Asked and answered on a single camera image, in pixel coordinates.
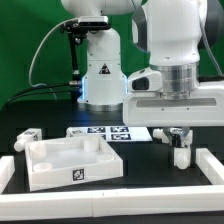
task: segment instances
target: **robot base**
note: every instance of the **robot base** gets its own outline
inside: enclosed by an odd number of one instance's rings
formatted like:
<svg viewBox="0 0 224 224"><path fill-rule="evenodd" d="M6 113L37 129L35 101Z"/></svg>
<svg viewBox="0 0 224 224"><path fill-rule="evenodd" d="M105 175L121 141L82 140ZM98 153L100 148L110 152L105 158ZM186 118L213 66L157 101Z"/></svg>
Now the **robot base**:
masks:
<svg viewBox="0 0 224 224"><path fill-rule="evenodd" d="M92 105L89 103L78 101L78 107L80 109L91 110L91 111L104 111L104 112L121 111L122 106L123 106L122 103L116 104L116 105Z"/></svg>

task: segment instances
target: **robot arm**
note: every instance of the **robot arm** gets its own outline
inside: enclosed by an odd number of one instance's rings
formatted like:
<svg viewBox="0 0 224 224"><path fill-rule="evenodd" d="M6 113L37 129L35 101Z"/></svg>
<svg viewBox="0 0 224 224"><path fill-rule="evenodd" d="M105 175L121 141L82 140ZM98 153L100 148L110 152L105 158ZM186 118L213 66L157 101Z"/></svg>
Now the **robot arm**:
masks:
<svg viewBox="0 0 224 224"><path fill-rule="evenodd" d="M120 15L134 11L142 0L61 0L67 11L76 17Z"/></svg>
<svg viewBox="0 0 224 224"><path fill-rule="evenodd" d="M61 2L72 15L79 19L88 17L89 21L95 21L102 15L130 13L141 4L141 0ZM78 99L78 105L94 111L120 110L127 93L127 79L121 71L120 36L115 30L110 29L98 32L94 30L88 32L86 37L87 73L82 78L82 96Z"/></svg>
<svg viewBox="0 0 224 224"><path fill-rule="evenodd" d="M150 0L133 20L134 42L151 53L150 67L129 77L124 123L147 127L224 125L223 82L198 82L200 23L205 28L209 24L215 27L209 30L209 39L224 33L219 1Z"/></svg>

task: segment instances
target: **green backdrop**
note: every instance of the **green backdrop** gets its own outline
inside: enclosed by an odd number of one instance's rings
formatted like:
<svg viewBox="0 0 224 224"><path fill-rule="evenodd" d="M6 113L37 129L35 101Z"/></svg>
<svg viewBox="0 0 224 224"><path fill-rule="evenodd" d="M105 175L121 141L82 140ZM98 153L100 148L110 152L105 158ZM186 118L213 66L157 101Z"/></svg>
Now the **green backdrop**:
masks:
<svg viewBox="0 0 224 224"><path fill-rule="evenodd" d="M29 88L29 66L37 47L51 28L69 18L72 16L64 10L60 0L0 0L0 106L15 93ZM123 73L130 75L146 67L149 56L132 45L131 15L111 16L110 21L121 36ZM86 72L85 47L84 44L78 48L82 75ZM212 50L224 71L224 38ZM200 55L200 74L216 75L205 50L200 51ZM68 82L71 72L67 35L55 32L38 57L33 83ZM32 97L51 98L51 94ZM58 94L58 98L69 98L69 95Z"/></svg>

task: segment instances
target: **black table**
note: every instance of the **black table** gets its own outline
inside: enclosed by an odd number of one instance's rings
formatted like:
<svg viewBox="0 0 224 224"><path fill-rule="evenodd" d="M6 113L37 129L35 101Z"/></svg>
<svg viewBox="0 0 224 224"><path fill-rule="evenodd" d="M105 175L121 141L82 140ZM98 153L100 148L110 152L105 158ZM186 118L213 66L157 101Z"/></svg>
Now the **black table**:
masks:
<svg viewBox="0 0 224 224"><path fill-rule="evenodd" d="M16 136L28 128L41 128L44 139L65 137L68 127L123 125L122 112L93 112L80 110L69 100L24 101L11 104L0 112L0 157L15 156L16 172L3 194L30 193L25 153L15 152ZM222 161L224 159L224 127L192 128L192 165L185 171L173 166L173 150L159 141L110 143L124 162L124 176L112 180L43 190L64 192L120 188L146 188L167 186L198 186L210 184L195 165L195 149L208 148ZM45 220L47 223L223 223L224 212L160 214Z"/></svg>

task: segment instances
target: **white plastic container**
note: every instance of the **white plastic container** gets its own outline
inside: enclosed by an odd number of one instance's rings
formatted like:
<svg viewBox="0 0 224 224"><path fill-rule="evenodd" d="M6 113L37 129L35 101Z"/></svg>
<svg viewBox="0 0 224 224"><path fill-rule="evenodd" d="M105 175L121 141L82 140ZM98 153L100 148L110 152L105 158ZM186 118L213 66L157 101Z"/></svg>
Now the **white plastic container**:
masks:
<svg viewBox="0 0 224 224"><path fill-rule="evenodd" d="M25 149L26 142L40 141L42 140L41 129L29 128L22 134L17 136L17 142L14 144L14 149L17 152L21 152Z"/></svg>
<svg viewBox="0 0 224 224"><path fill-rule="evenodd" d="M98 135L31 142L25 152L31 191L123 176L122 159Z"/></svg>

